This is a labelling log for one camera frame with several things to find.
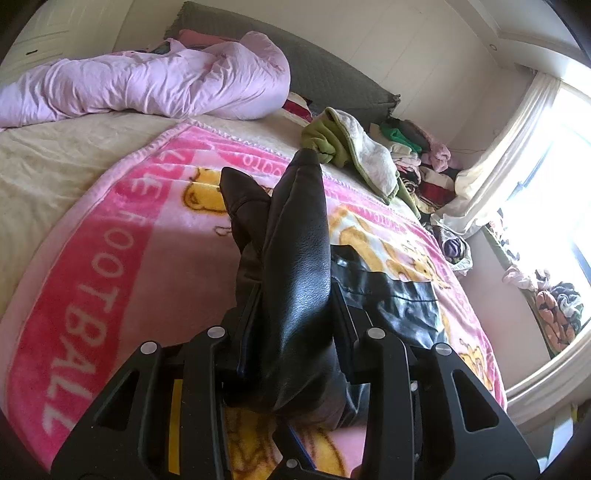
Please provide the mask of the pile of mixed clothes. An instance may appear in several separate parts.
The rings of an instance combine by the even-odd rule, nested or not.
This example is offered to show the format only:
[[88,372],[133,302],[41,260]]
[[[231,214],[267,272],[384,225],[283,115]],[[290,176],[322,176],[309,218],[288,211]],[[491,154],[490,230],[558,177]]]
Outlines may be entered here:
[[452,271],[464,277],[473,268],[467,241],[432,218],[456,198],[455,179],[448,147],[409,120],[389,118],[370,125],[370,138],[385,146],[396,165],[423,227],[435,237]]

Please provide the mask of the green and white fleece garment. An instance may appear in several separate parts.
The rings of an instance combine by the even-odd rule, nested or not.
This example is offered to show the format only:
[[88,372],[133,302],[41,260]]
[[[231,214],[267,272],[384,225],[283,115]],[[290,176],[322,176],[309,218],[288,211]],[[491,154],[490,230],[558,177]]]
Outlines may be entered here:
[[301,131],[301,147],[314,150],[322,164],[353,167],[370,190],[389,205],[402,200],[417,219],[421,213],[401,180],[389,150],[370,138],[356,117],[326,107]]

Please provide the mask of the light purple quilt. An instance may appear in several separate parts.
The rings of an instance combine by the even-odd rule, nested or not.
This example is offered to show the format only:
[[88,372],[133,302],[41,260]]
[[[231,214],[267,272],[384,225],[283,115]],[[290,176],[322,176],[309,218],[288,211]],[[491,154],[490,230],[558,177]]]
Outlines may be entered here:
[[172,119],[257,120],[283,107],[290,64],[263,33],[165,54],[126,51],[39,65],[1,89],[4,129],[134,110]]

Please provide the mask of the pink cartoon fleece blanket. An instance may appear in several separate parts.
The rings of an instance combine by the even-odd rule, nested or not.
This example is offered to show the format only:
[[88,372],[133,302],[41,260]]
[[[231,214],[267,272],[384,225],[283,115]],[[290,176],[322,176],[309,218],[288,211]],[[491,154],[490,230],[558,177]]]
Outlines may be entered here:
[[[235,305],[221,169],[271,193],[294,154],[243,137],[172,127],[106,171],[37,250],[1,321],[1,402],[43,467],[140,343],[189,340]],[[398,198],[386,206],[346,176],[322,175],[331,243],[355,248],[370,271],[431,282],[436,327],[506,409],[491,343],[436,240]],[[276,422],[245,409],[226,419],[233,477],[263,479],[280,459]]]

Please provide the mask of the black leather jacket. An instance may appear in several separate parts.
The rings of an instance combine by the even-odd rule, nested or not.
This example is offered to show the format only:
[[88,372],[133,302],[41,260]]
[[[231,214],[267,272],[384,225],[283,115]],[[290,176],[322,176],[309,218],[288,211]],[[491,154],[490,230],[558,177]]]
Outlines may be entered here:
[[294,155],[271,192],[230,167],[219,186],[240,253],[236,304],[223,319],[232,343],[225,402],[329,430],[362,424],[370,390],[339,368],[332,283],[377,327],[423,348],[446,338],[433,286],[394,280],[359,248],[331,244],[311,150]]

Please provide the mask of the white curtain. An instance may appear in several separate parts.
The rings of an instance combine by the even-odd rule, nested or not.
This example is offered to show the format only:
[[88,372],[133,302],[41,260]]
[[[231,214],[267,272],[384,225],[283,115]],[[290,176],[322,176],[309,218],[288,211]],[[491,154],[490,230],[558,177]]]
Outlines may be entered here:
[[515,185],[519,163],[549,114],[561,81],[538,72],[501,133],[469,169],[456,178],[456,197],[431,222],[468,238],[487,224]]

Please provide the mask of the patterned clothes on windowsill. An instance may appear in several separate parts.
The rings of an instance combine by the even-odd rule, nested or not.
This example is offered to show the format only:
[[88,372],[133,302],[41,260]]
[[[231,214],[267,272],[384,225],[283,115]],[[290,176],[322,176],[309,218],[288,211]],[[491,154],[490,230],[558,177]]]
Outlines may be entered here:
[[516,287],[533,313],[551,358],[565,351],[590,323],[583,296],[569,282],[553,283],[550,273],[526,273],[510,254],[508,241],[490,225],[482,229],[504,268],[502,282]]

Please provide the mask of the grey padded headboard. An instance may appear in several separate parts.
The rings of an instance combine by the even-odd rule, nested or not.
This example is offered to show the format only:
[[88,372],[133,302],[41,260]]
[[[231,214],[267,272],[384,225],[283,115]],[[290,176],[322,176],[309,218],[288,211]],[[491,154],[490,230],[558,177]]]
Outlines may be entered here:
[[177,39],[183,29],[242,38],[249,31],[266,34],[290,63],[290,90],[311,102],[311,111],[326,107],[344,110],[363,128],[385,120],[401,103],[401,96],[381,87],[352,65],[293,33],[235,12],[186,1],[165,35]]

